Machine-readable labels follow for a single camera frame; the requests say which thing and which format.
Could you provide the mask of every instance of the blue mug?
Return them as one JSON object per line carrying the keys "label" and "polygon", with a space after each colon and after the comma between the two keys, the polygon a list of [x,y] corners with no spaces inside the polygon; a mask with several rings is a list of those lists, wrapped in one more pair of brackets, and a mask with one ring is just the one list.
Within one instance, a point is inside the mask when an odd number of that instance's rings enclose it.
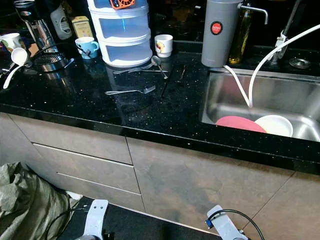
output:
{"label": "blue mug", "polygon": [[99,43],[97,43],[94,40],[95,39],[91,36],[83,36],[75,40],[75,45],[77,47],[81,48],[86,53],[90,51],[90,54],[89,54],[90,57],[89,57],[83,51],[78,49],[78,52],[81,54],[81,57],[83,59],[90,59],[90,58],[94,59],[97,57],[98,55],[97,51],[100,49],[100,47],[99,47]]}

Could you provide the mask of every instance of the sink basin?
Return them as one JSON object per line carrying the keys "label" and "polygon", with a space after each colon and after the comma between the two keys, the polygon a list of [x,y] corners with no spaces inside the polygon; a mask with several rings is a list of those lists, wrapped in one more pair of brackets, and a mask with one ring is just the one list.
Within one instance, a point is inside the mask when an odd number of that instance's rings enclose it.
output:
{"label": "sink basin", "polygon": [[[248,93],[251,70],[235,69]],[[280,115],[293,126],[293,138],[320,142],[320,77],[261,71],[253,86],[253,108],[248,108],[236,81],[226,70],[210,72],[200,110],[203,123],[215,124],[225,116],[252,121]]]}

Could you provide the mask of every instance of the blue connector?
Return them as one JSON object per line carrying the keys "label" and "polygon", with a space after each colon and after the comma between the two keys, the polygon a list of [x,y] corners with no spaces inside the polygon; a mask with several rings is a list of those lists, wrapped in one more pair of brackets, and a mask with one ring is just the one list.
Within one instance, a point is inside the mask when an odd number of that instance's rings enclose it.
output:
{"label": "blue connector", "polygon": [[208,225],[209,229],[212,229],[214,227],[211,220],[208,219],[208,220],[205,220],[204,222]]}

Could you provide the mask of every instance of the gray water filter canister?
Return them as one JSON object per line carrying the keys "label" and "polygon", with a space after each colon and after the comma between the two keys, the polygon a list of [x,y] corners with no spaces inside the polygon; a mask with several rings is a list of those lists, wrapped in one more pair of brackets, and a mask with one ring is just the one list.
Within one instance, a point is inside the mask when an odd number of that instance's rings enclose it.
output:
{"label": "gray water filter canister", "polygon": [[210,68],[226,64],[243,0],[207,0],[201,62]]}

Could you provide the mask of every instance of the coffee cup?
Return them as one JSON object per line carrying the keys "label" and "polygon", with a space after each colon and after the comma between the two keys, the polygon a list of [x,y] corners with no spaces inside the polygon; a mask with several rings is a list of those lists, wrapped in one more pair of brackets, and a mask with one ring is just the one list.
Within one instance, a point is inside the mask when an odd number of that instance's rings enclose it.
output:
{"label": "coffee cup", "polygon": [[86,53],[90,52],[89,55],[85,54],[83,51],[78,49],[78,52],[81,54],[81,57],[83,59],[94,59],[97,57],[98,53],[97,51],[100,49],[99,43],[94,41],[95,39],[91,36],[83,36],[80,38],[77,38],[75,40],[75,44],[78,48],[81,48]]}
{"label": "coffee cup", "polygon": [[171,56],[173,37],[168,34],[161,34],[154,37],[155,51],[158,57],[167,58]]}
{"label": "coffee cup", "polygon": [[0,41],[9,52],[12,52],[16,48],[23,48],[24,50],[27,50],[20,34],[17,32],[0,36]]}

